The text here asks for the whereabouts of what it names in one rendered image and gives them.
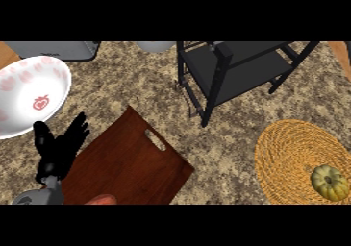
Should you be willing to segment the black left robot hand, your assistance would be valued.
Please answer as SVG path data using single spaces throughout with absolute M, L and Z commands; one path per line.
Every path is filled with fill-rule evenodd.
M 79 113 L 74 118 L 65 133 L 53 136 L 50 129 L 43 121 L 33 123 L 34 131 L 34 146 L 42 156 L 36 182 L 43 184 L 43 180 L 53 176 L 61 181 L 68 174 L 77 152 L 84 143 L 89 129 L 86 122 L 86 115 Z

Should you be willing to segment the black tiered shelf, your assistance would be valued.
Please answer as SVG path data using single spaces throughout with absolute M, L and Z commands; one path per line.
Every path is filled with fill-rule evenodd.
M 178 83 L 206 126 L 212 110 L 265 83 L 272 93 L 318 45 L 309 41 L 301 53 L 290 41 L 176 42 Z

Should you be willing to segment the round woven yellow placemat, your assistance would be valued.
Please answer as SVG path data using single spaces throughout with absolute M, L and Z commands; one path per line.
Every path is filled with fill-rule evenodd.
M 349 194 L 338 202 L 311 185 L 311 173 L 323 164 L 348 181 Z M 272 205 L 351 205 L 351 154 L 332 134 L 309 122 L 284 119 L 265 127 L 255 146 L 255 170 Z

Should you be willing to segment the dark brown wooden cutting board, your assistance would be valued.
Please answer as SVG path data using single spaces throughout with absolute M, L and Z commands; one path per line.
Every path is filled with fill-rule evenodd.
M 145 133 L 154 128 L 133 109 L 77 155 L 61 182 L 64 203 L 111 194 L 126 205 L 167 204 L 193 173 L 170 146 L 158 149 Z

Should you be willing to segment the orange-red vegetable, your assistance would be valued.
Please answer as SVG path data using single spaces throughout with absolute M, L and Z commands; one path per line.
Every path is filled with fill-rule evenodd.
M 117 199 L 111 194 L 101 194 L 87 201 L 87 205 L 114 205 L 116 203 Z

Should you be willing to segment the white bowl with pink print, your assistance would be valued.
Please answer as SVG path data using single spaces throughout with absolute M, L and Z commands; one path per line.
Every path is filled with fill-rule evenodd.
M 0 139 L 25 134 L 36 121 L 52 118 L 70 87 L 70 68 L 58 58 L 30 57 L 0 69 Z

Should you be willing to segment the grey appliance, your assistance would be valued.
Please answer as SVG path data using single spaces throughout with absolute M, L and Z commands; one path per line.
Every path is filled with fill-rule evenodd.
M 99 47 L 99 41 L 6 41 L 5 44 L 22 59 L 49 56 L 68 62 L 90 61 Z

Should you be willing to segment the light wooden board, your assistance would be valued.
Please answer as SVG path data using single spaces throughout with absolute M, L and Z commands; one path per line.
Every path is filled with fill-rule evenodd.
M 10 47 L 0 41 L 0 69 L 19 60 L 18 54 Z

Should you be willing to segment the pale grey round pot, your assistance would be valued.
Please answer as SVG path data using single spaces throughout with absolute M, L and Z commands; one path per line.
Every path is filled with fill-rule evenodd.
M 175 41 L 138 41 L 136 45 L 145 52 L 160 53 L 175 45 Z

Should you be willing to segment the yellow-green squash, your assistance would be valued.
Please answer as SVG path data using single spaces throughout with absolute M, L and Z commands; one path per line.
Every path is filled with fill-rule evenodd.
M 348 181 L 341 172 L 323 164 L 311 173 L 311 185 L 317 193 L 330 201 L 343 200 L 349 194 Z

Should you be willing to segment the orange wooden panel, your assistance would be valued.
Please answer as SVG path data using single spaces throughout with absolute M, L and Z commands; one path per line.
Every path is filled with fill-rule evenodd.
M 333 54 L 336 56 L 336 59 L 339 61 L 345 77 L 348 81 L 351 82 L 351 66 L 349 66 L 349 59 L 348 59 L 348 51 L 346 51 L 346 45 L 342 41 L 330 41 L 329 45 L 333 50 Z

